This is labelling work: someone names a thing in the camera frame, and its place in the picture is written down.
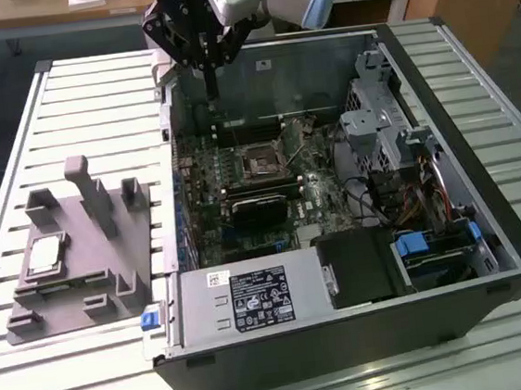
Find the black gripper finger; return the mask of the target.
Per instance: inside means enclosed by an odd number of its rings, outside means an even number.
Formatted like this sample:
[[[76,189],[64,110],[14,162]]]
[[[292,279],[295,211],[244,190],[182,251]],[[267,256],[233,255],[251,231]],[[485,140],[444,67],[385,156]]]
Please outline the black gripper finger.
[[[162,7],[150,8],[144,17],[142,29],[153,43],[165,51],[181,67],[192,68],[202,76],[206,97],[214,100],[211,68],[200,42],[200,34],[189,15],[183,13],[186,7],[175,9],[174,16]]]
[[[223,37],[211,35],[209,38],[210,64],[213,69],[212,87],[215,98],[220,97],[217,75],[227,64],[234,62],[244,42],[245,32],[243,22],[237,22]]]

